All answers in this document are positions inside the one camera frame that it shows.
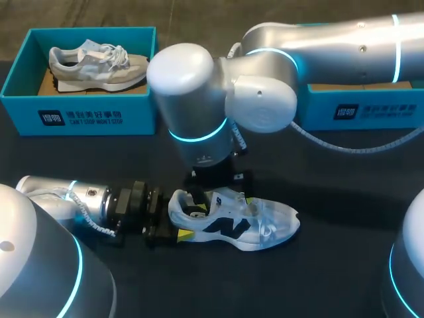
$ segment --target shoe sole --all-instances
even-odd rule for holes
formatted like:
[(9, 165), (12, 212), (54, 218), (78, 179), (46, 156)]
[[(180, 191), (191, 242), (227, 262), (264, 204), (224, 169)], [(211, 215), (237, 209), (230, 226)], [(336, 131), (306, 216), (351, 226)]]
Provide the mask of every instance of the shoe sole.
[(275, 247), (279, 244), (282, 244), (286, 242), (287, 240), (291, 239), (294, 234), (298, 232), (299, 229), (297, 229), (295, 232), (290, 233), (290, 235), (282, 238), (281, 240), (276, 240), (273, 242), (273, 244), (269, 244), (267, 246), (260, 246), (260, 244), (250, 244), (245, 242), (240, 242), (236, 240), (235, 238), (226, 237), (225, 235), (222, 235), (221, 233), (206, 233), (203, 231), (196, 231), (196, 230), (190, 230), (194, 232), (194, 237), (191, 237), (187, 242), (193, 242), (193, 243), (202, 243), (202, 242), (211, 242), (213, 240), (222, 240), (224, 242), (230, 243), (231, 245), (237, 247), (239, 250), (242, 250), (243, 252), (254, 252), (257, 250), (266, 250), (268, 248)]
[(131, 81), (120, 84), (107, 84), (107, 83), (99, 83), (97, 81), (61, 81), (58, 80), (58, 91), (60, 93), (71, 92), (71, 91), (85, 91), (87, 89), (104, 89), (105, 91), (124, 91), (140, 81), (142, 81), (146, 77), (146, 74), (134, 78)]

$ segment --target glowing blue ring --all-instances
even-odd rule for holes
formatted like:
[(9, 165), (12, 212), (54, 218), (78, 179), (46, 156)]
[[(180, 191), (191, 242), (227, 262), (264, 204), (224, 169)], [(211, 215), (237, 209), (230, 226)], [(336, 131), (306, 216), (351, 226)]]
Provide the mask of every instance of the glowing blue ring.
[(298, 68), (297, 63), (294, 60), (294, 58), (292, 58), (288, 53), (281, 51), (281, 50), (278, 50), (277, 48), (257, 48), (256, 50), (250, 51), (246, 55), (251, 55), (253, 53), (258, 53), (258, 52), (275, 52), (275, 53), (283, 54), (286, 58), (288, 58), (289, 60), (291, 60), (293, 62), (294, 66), (296, 67), (297, 72), (299, 72), (299, 68)]
[[(399, 26), (399, 19), (397, 15), (392, 15), (393, 18), (393, 24), (395, 28)], [(396, 64), (395, 64), (395, 74), (393, 76), (392, 83), (396, 83), (399, 79), (399, 73), (400, 73), (400, 53), (401, 53), (401, 42), (399, 39), (396, 39)]]
[(389, 272), (390, 272), (390, 278), (392, 279), (392, 284), (393, 287), (395, 287), (397, 296), (400, 298), (400, 300), (402, 301), (402, 303), (405, 305), (405, 307), (409, 310), (409, 312), (415, 317), (415, 318), (419, 318), (419, 316), (410, 308), (410, 306), (408, 306), (408, 304), (406, 303), (406, 301), (403, 299), (403, 297), (401, 296), (401, 294), (399, 293), (398, 287), (396, 287), (395, 284), (395, 280), (393, 279), (393, 273), (392, 273), (392, 253), (393, 253), (393, 247), (392, 246), (392, 250), (390, 251), (390, 257), (389, 257)]
[(81, 251), (81, 247), (80, 244), (78, 243), (77, 239), (72, 236), (72, 238), (75, 241), (75, 244), (77, 246), (78, 249), (78, 273), (77, 273), (77, 279), (75, 281), (75, 285), (74, 288), (71, 292), (71, 296), (69, 296), (68, 301), (66, 302), (65, 306), (62, 308), (62, 310), (59, 312), (59, 315), (56, 318), (63, 318), (66, 314), (66, 312), (68, 311), (68, 309), (71, 307), (72, 302), (74, 301), (74, 298), (77, 294), (78, 288), (80, 286), (81, 283), (81, 277), (82, 277), (82, 251)]
[(172, 131), (169, 131), (169, 132), (170, 132), (171, 136), (173, 136), (176, 140), (184, 141), (184, 142), (199, 142), (199, 141), (204, 141), (206, 139), (209, 139), (209, 138), (215, 136), (225, 126), (226, 122), (227, 122), (227, 118), (224, 119), (221, 126), (219, 126), (217, 129), (215, 129), (213, 132), (211, 132), (210, 134), (207, 134), (206, 136), (200, 137), (200, 138), (181, 138), (179, 136), (174, 135), (172, 133)]
[[(70, 183), (69, 187), (68, 187), (68, 191), (72, 191), (72, 188), (74, 187), (74, 185), (77, 183), (77, 180), (74, 180), (73, 182)], [(65, 200), (69, 201), (69, 193), (67, 193), (65, 195)]]

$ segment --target black table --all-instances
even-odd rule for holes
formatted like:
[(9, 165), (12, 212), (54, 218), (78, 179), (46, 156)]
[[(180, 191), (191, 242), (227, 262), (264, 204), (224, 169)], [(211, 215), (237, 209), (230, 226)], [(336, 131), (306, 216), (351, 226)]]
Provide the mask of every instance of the black table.
[[(10, 66), (0, 62), (0, 83)], [(242, 134), (250, 154), (238, 166), (253, 169), (257, 196), (299, 211), (300, 232), (255, 253), (219, 242), (149, 250), (138, 236), (124, 249), (97, 245), (117, 283), (117, 317), (379, 317), (381, 269), (407, 206), (424, 188), (423, 137), (387, 153), (349, 156), (291, 129)], [(317, 136), (364, 147), (403, 134)], [(25, 175), (112, 186), (144, 180), (171, 194), (186, 173), (164, 125), (156, 136), (20, 138), (0, 107), (0, 144), (0, 182), (10, 186)]]

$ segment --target yellow accent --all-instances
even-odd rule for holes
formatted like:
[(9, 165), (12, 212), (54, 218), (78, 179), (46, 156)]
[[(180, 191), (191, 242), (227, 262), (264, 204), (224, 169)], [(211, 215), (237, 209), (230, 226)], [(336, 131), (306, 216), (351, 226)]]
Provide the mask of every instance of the yellow accent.
[(192, 239), (193, 237), (194, 237), (194, 232), (193, 231), (179, 229), (178, 230), (177, 242), (182, 242), (182, 241), (185, 241), (185, 240), (189, 240), (189, 239)]

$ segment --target grey sneaker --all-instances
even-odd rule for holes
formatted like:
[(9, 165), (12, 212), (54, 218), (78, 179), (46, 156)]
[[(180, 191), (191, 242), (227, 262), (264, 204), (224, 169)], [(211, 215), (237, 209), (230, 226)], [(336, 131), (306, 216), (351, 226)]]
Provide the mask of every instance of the grey sneaker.
[(128, 54), (119, 45), (86, 40), (74, 50), (51, 48), (48, 63), (58, 80), (58, 91), (122, 91), (146, 77), (148, 59)]

